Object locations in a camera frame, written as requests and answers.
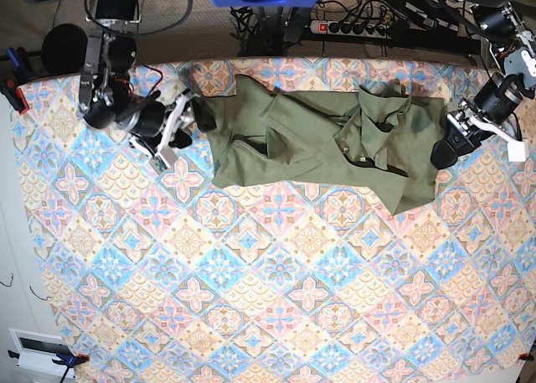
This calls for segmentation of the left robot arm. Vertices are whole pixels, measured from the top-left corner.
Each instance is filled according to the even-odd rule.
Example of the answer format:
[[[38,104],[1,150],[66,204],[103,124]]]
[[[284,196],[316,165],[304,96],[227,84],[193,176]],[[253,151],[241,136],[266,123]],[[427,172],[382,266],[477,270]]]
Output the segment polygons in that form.
[[[528,141],[520,125],[511,132],[505,128],[523,99],[535,97],[535,35],[516,11],[516,0],[426,1],[485,39],[499,68],[474,98],[461,100],[446,116],[444,137],[435,143],[431,163],[439,170],[449,168],[492,135],[506,142],[509,162],[527,161]]]

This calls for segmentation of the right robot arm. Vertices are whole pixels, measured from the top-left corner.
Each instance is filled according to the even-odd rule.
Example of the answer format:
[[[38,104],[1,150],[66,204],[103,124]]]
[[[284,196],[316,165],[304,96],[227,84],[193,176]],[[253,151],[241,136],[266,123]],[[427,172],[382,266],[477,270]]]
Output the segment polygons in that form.
[[[193,0],[187,0],[184,14],[168,27],[184,23],[192,8]],[[157,87],[145,96],[135,93],[129,72],[137,61],[137,38],[142,36],[139,0],[84,0],[84,10],[94,29],[87,34],[74,24],[53,28],[44,46],[49,53],[45,68],[52,75],[80,74],[79,117],[88,127],[115,127],[129,134],[131,146],[147,155],[157,169],[170,167],[177,160],[174,151],[191,145],[191,125],[202,132],[217,127],[213,111],[190,88],[168,105],[158,100]]]

